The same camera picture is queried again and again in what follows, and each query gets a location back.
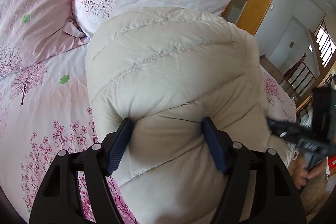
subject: folded down jacket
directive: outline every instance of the folded down jacket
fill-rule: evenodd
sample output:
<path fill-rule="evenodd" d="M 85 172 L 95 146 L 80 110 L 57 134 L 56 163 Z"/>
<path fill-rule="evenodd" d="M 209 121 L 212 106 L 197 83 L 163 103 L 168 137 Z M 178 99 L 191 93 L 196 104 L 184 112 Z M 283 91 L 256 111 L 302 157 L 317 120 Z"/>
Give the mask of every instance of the folded down jacket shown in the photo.
<path fill-rule="evenodd" d="M 126 117 L 134 131 L 112 177 L 143 224 L 208 224 L 226 177 L 216 169 L 201 121 L 247 148 L 275 148 L 253 36 L 223 18 L 182 8 L 145 8 L 104 23 L 86 56 L 88 91 L 100 140 Z M 253 200 L 249 186 L 242 219 Z"/>

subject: silver screw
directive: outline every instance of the silver screw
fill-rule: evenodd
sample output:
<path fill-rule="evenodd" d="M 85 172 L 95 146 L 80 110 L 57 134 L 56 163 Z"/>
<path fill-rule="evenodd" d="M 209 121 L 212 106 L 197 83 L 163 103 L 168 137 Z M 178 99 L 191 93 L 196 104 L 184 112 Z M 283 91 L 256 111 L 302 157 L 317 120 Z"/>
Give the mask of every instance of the silver screw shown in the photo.
<path fill-rule="evenodd" d="M 94 145 L 92 145 L 92 149 L 93 150 L 99 150 L 101 148 L 101 144 L 100 143 L 95 143 Z"/>
<path fill-rule="evenodd" d="M 239 143 L 239 142 L 234 142 L 234 143 L 232 144 L 232 146 L 233 146 L 234 148 L 236 148 L 236 149 L 241 149 L 241 148 L 242 148 L 242 144 Z"/>
<path fill-rule="evenodd" d="M 65 150 L 61 150 L 60 152 L 58 152 L 58 155 L 60 156 L 60 157 L 63 157 L 63 156 L 65 156 L 66 155 L 66 151 Z"/>
<path fill-rule="evenodd" d="M 275 149 L 273 149 L 273 148 L 270 148 L 269 150 L 267 150 L 268 151 L 268 153 L 270 153 L 271 155 L 276 155 L 277 154 L 277 151 L 275 150 Z"/>

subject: blue gripper pad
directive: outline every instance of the blue gripper pad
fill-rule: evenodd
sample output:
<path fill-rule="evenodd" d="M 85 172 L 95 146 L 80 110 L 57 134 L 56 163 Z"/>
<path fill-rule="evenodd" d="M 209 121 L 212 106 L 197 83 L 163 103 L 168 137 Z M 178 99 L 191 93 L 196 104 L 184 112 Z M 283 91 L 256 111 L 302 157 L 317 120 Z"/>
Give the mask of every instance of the blue gripper pad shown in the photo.
<path fill-rule="evenodd" d="M 217 169 L 225 174 L 227 170 L 225 163 L 226 153 L 217 139 L 217 129 L 209 117 L 203 119 L 202 130 Z"/>
<path fill-rule="evenodd" d="M 109 151 L 108 165 L 107 165 L 107 173 L 108 175 L 112 175 L 112 172 L 118 169 L 121 158 L 124 155 L 128 142 L 131 138 L 133 131 L 133 124 L 131 120 L 124 119 L 118 128 L 117 132 L 113 134 L 117 134 L 115 141 L 112 145 L 112 148 Z"/>

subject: bed sheet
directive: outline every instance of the bed sheet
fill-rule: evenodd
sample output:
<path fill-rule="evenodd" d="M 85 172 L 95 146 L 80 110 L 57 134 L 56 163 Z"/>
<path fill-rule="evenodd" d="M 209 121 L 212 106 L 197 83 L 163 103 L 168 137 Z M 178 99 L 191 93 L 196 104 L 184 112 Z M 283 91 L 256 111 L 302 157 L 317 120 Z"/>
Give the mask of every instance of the bed sheet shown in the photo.
<path fill-rule="evenodd" d="M 260 68 L 266 89 L 267 115 L 274 119 L 295 122 L 295 102 L 261 65 Z"/>
<path fill-rule="evenodd" d="M 82 45 L 0 81 L 0 185 L 28 222 L 38 187 L 60 149 L 82 151 L 98 142 L 87 95 Z M 295 120 L 295 104 L 262 68 L 268 115 Z M 86 218 L 94 220 L 85 176 L 79 173 Z M 112 196 L 126 224 L 138 223 L 116 183 Z"/>

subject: human hand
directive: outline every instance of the human hand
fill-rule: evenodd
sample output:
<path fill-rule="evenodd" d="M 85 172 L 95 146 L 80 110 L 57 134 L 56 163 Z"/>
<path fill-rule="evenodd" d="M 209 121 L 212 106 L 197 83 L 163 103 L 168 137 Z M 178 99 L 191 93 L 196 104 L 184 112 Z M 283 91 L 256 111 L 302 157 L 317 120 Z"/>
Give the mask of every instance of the human hand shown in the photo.
<path fill-rule="evenodd" d="M 305 166 L 305 157 L 302 153 L 300 153 L 297 159 L 293 161 L 293 165 L 290 167 L 290 173 L 297 189 L 301 189 L 302 186 L 305 186 L 307 184 L 307 180 L 310 180 L 322 173 L 326 169 L 327 160 L 322 160 L 310 172 L 305 168 Z"/>

